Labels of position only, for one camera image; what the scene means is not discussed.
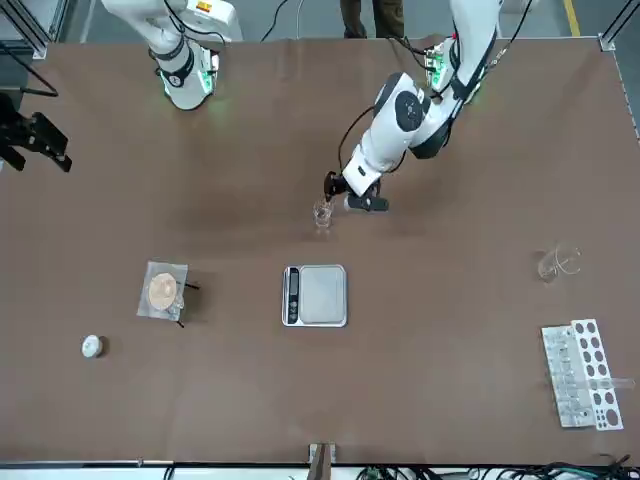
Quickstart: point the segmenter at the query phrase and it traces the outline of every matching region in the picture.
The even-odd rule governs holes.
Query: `test tube rack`
[[[565,428],[622,430],[622,416],[594,319],[542,328],[549,374]]]

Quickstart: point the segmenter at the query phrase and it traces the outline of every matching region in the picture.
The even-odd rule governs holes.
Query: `digital scale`
[[[287,327],[344,327],[347,272],[341,265],[290,266],[284,271],[282,323]]]

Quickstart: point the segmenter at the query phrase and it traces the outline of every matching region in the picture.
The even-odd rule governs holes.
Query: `person's leg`
[[[361,0],[340,0],[345,38],[367,38],[364,25],[360,22],[361,6]]]
[[[372,0],[376,37],[404,37],[402,0]]]

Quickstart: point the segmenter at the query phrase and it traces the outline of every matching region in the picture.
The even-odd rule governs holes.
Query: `brown tabletop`
[[[388,214],[317,235],[343,132],[388,74],[419,74],[394,51],[233,45],[216,96],[182,112],[144,46],[51,48],[61,96],[23,112],[74,165],[0,175],[0,459],[293,462],[332,441],[341,462],[640,460],[635,392],[623,431],[560,427],[540,338],[597,318],[612,372],[640,371],[639,149],[613,57],[518,41],[448,147],[384,178]],[[548,286],[534,257],[556,240],[583,271]],[[150,259],[202,286],[185,329],[136,316]],[[346,328],[282,325],[282,271],[302,263],[344,265]],[[88,334],[104,358],[83,358]]]

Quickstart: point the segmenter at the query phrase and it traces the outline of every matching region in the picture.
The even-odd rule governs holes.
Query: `white cap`
[[[89,335],[82,342],[82,354],[86,358],[95,358],[102,352],[102,341],[97,335]]]

